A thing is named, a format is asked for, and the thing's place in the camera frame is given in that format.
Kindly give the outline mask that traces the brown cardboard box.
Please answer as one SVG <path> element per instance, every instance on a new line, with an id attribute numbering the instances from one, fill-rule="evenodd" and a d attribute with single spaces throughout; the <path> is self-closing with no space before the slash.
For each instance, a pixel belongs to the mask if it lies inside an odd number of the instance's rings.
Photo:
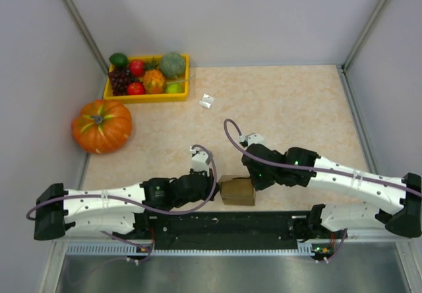
<path id="1" fill-rule="evenodd" d="M 222 202 L 229 206 L 255 206 L 255 189 L 250 177 L 223 175 L 218 184 Z"/>

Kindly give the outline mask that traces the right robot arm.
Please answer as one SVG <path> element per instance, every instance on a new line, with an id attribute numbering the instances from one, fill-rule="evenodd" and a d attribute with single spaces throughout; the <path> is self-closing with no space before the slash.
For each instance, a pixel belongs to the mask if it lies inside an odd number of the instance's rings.
<path id="1" fill-rule="evenodd" d="M 244 150 L 241 161 L 257 190 L 275 183 L 298 185 L 361 200 L 359 204 L 313 206 L 307 227 L 315 237 L 346 228 L 385 228 L 405 238 L 421 236 L 421 176 L 417 174 L 378 176 L 304 148 L 289 148 L 282 154 L 257 143 Z"/>

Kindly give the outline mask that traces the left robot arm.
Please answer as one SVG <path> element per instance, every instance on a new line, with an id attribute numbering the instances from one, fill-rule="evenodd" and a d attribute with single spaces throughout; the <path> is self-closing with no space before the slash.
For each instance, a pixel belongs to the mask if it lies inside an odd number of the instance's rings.
<path id="1" fill-rule="evenodd" d="M 179 178 L 152 178 L 117 189 L 80 191 L 50 185 L 28 214 L 34 221 L 34 239 L 56 240 L 65 236 L 88 237 L 96 232 L 142 238 L 149 221 L 142 216 L 181 214 L 180 207 L 213 201 L 220 186 L 212 171 L 191 170 Z"/>

